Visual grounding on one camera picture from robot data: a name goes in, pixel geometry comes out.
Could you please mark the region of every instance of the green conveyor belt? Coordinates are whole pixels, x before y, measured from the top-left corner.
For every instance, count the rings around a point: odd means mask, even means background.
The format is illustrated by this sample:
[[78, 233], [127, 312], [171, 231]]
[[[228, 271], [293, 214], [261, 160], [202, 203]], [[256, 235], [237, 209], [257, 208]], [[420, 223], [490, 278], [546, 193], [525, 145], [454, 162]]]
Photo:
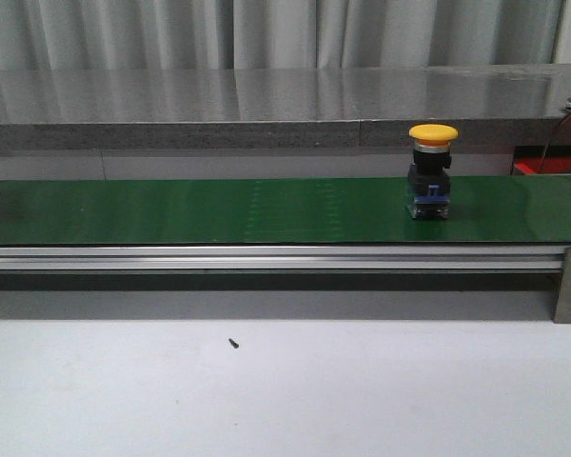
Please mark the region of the green conveyor belt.
[[404, 178], [0, 182], [0, 246], [571, 243], [571, 176], [452, 179], [413, 221]]

